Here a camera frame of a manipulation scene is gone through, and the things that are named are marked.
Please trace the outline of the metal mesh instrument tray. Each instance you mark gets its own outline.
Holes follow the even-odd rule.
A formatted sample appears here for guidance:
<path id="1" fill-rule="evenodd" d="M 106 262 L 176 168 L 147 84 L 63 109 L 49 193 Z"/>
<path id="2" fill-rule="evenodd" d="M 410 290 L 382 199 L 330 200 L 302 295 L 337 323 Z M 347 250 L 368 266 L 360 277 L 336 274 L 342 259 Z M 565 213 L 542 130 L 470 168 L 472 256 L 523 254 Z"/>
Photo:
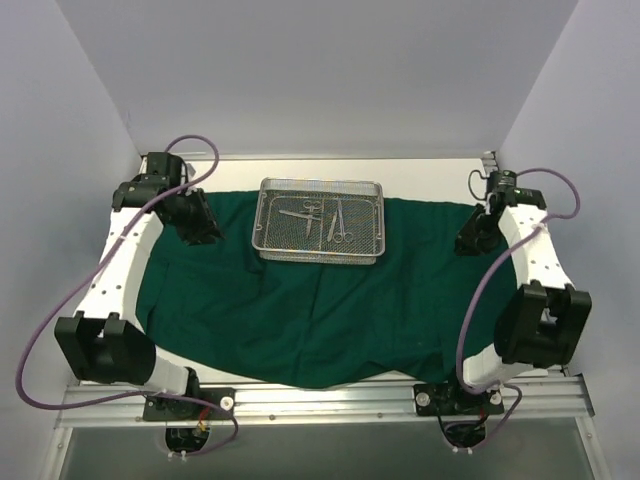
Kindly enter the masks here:
<path id="1" fill-rule="evenodd" d="M 304 200 L 321 202 L 309 237 L 307 220 L 278 213 L 307 214 Z M 326 240 L 337 200 L 343 204 L 351 243 Z M 385 252 L 384 196 L 371 181 L 266 178 L 261 182 L 252 232 L 252 246 L 271 261 L 319 264 L 373 265 Z"/>

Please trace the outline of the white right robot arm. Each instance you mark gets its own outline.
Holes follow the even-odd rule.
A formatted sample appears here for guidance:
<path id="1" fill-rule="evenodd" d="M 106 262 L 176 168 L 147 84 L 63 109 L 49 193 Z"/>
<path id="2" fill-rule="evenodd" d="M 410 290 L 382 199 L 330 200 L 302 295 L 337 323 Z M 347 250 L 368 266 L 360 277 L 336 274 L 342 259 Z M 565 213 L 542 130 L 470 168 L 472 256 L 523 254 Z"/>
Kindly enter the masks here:
<path id="1" fill-rule="evenodd" d="M 483 275 L 465 313 L 456 347 L 457 379 L 443 390 L 453 411 L 469 411 L 480 394 L 522 373 L 572 360 L 592 299 L 574 286 L 561 266 L 548 229 L 552 218 L 540 191 L 508 187 L 490 193 L 457 234 L 458 256 L 488 254 L 500 242 L 506 242 L 507 249 Z M 515 292 L 496 320 L 492 343 L 467 357 L 464 345 L 475 308 L 506 261 L 514 268 Z"/>

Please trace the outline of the green surgical drape cloth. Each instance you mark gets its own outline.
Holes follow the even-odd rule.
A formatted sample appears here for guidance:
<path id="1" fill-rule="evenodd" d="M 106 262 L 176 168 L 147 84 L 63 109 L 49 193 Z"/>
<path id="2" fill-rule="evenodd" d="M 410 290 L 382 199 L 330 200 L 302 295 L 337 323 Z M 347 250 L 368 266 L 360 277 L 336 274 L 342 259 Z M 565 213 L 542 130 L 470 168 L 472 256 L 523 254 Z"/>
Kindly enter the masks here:
<path id="1" fill-rule="evenodd" d="M 516 290 L 505 263 L 470 306 L 493 256 L 454 252 L 468 205 L 387 200 L 385 253 L 347 266 L 263 260 L 251 244 L 257 193 L 208 201 L 224 239 L 188 246 L 165 229 L 136 315 L 159 347 L 217 370 L 307 389 L 388 371 L 440 382 L 458 344 L 473 355 L 492 342 Z"/>

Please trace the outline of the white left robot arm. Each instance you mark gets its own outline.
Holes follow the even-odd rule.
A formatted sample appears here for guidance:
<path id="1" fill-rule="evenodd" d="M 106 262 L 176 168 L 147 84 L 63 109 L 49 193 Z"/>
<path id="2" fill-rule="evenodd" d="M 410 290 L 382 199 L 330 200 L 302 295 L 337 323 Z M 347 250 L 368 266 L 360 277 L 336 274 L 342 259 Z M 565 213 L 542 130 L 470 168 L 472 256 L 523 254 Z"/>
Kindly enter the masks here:
<path id="1" fill-rule="evenodd" d="M 163 358 L 136 316 L 150 254 L 167 226 L 189 246 L 222 236 L 202 189 L 122 184 L 114 194 L 99 269 L 75 313 L 56 321 L 54 337 L 77 379 L 167 394 L 166 408 L 190 419 L 202 405 L 196 372 Z"/>

